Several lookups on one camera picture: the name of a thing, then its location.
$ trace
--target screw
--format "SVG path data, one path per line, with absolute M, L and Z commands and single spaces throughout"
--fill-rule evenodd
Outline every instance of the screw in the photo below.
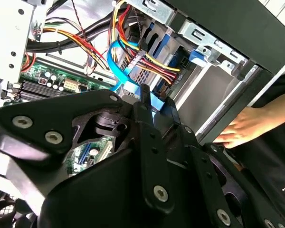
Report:
M 214 152 L 218 151 L 217 148 L 214 145 L 211 145 L 210 148 L 213 149 Z
M 221 220 L 226 226 L 230 226 L 231 225 L 230 217 L 226 213 L 226 211 L 224 211 L 222 209 L 218 209 L 217 215 L 218 215 L 219 220 Z
M 153 189 L 153 193 L 155 197 L 161 202 L 167 202 L 168 200 L 168 193 L 166 189 L 160 185 L 156 185 Z
M 117 100 L 118 100 L 118 98 L 117 98 L 116 96 L 113 96 L 113 95 L 111 95 L 110 98 L 111 98 L 112 100 L 114 100 L 114 101 L 117 101 Z
M 29 117 L 23 115 L 18 115 L 14 117 L 12 122 L 16 127 L 22 129 L 29 128 L 33 125 L 33 121 Z
M 63 137 L 58 132 L 48 132 L 45 135 L 45 139 L 47 142 L 49 142 L 51 144 L 59 144 L 62 142 Z
M 189 127 L 185 127 L 185 130 L 186 130 L 188 133 L 192 133 L 192 130 L 191 130 Z
M 275 228 L 275 226 L 268 219 L 265 219 L 264 222 L 268 228 Z

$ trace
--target black plastic bracket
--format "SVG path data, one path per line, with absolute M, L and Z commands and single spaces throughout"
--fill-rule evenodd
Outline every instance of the black plastic bracket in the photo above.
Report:
M 270 220 L 274 227 L 280 227 L 278 224 L 285 226 L 285 221 L 275 211 L 273 205 L 244 178 L 216 144 L 207 143 L 204 148 L 208 154 L 220 161 L 226 171 L 247 194 L 248 200 L 242 208 L 242 219 L 245 227 L 266 228 L 266 219 Z
M 137 123 L 137 138 L 134 140 L 140 155 L 142 193 L 146 204 L 156 211 L 169 214 L 174 200 L 170 188 L 166 150 L 161 133 L 153 126 L 150 89 L 141 85 L 141 101 L 133 105 Z

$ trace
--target metal panel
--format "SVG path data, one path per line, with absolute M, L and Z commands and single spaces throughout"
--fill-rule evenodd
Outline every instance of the metal panel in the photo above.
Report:
M 167 2 L 271 73 L 285 64 L 285 26 L 259 1 L 195 0 L 194 7 L 187 0 Z
M 0 1 L 0 78 L 17 82 L 34 7 L 20 0 Z
M 53 0 L 27 0 L 35 6 L 29 38 L 40 41 L 48 9 L 53 5 Z

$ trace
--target cable tie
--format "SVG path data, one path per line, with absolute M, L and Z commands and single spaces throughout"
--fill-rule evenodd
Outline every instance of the cable tie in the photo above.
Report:
M 60 42 L 59 42 L 59 41 L 56 41 L 56 43 L 57 43 L 57 46 L 58 46 L 58 53 L 59 53 L 60 55 L 62 55 L 62 50 L 61 50 Z

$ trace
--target finger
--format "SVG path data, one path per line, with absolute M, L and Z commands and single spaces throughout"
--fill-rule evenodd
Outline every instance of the finger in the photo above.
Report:
M 239 117 L 237 116 L 233 121 L 231 121 L 230 124 L 228 124 L 228 126 L 238 124 L 239 122 L 240 122 L 240 119 L 239 119 Z
M 236 134 L 236 133 L 237 131 L 234 129 L 234 125 L 232 125 L 232 126 L 226 127 L 225 130 L 223 130 L 221 134 Z
M 213 142 L 214 143 L 226 143 L 226 142 L 233 142 L 237 139 L 237 135 L 230 133 L 230 134 L 221 134 L 219 135 Z
M 236 147 L 238 145 L 236 142 L 224 142 L 223 144 L 227 149 L 231 149 L 231 148 Z

